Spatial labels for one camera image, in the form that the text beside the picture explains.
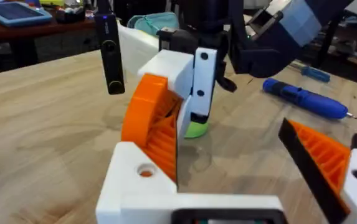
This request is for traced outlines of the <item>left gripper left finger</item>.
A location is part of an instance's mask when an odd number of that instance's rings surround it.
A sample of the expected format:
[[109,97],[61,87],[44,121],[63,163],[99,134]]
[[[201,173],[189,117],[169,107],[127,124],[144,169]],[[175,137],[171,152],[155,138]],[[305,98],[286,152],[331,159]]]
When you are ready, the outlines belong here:
[[135,143],[119,142],[114,150],[95,209],[98,223],[119,224],[126,194],[174,194],[177,185]]

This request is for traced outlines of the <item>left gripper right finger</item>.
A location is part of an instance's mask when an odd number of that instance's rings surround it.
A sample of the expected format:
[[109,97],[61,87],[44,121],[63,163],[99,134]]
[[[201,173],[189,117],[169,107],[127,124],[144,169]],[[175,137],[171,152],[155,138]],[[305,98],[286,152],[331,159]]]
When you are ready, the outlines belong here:
[[327,223],[357,223],[357,134],[347,147],[304,124],[284,119],[278,136]]

